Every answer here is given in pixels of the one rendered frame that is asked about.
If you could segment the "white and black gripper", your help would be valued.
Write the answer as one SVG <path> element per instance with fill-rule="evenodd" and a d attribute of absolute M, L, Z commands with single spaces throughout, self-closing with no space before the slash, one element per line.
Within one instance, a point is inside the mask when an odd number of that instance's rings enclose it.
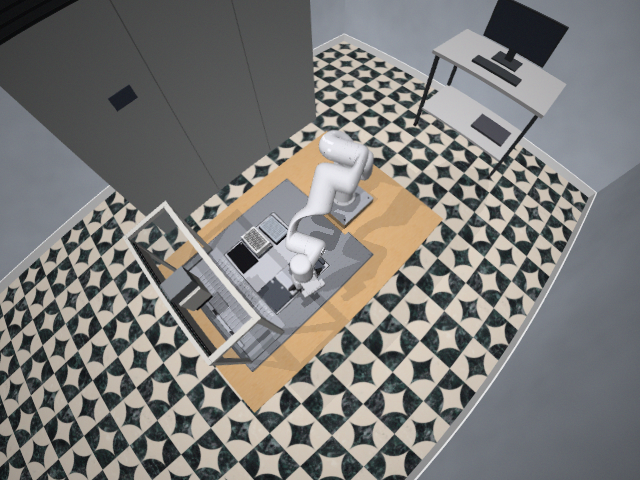
<path fill-rule="evenodd" d="M 316 277 L 316 278 L 318 278 L 317 276 L 320 274 L 320 272 L 322 271 L 322 269 L 321 269 L 321 268 L 318 268 L 318 269 L 313 269 L 313 270 L 314 270 L 314 271 L 313 271 L 313 274 L 315 275 L 315 277 Z M 293 283 L 295 284 L 295 286 L 296 286 L 296 288 L 297 288 L 297 289 L 295 288 L 294 284 L 292 284 L 292 285 L 288 288 L 289 292 L 290 292 L 290 291 L 292 291 L 292 290 L 293 290 L 293 291 L 297 290 L 297 291 L 300 291 L 300 292 L 301 292 L 301 288 L 303 288 L 303 287 L 302 287 L 302 285 L 300 284 L 300 282 L 298 282 L 298 281 L 296 281 L 296 280 L 295 280 L 295 278 L 294 278 L 293 274 L 292 274 L 292 276 L 291 276 L 291 279 L 292 279 L 292 281 L 293 281 Z M 300 290 L 298 290 L 298 289 L 300 289 Z"/>

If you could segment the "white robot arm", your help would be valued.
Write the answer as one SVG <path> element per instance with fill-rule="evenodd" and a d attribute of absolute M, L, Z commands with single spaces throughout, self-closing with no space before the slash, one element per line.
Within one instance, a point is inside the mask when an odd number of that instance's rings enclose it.
<path fill-rule="evenodd" d="M 290 268 L 305 289 L 302 291 L 305 298 L 325 286 L 322 279 L 317 280 L 313 269 L 324 254 L 326 243 L 298 232 L 299 222 L 308 216 L 329 214 L 333 201 L 339 206 L 352 204 L 359 181 L 369 179 L 374 162 L 373 153 L 365 145 L 353 142 L 349 135 L 339 130 L 325 133 L 319 141 L 319 150 L 334 164 L 323 162 L 317 165 L 307 205 L 292 218 L 285 241 L 286 248 L 297 253 L 290 261 Z"/>

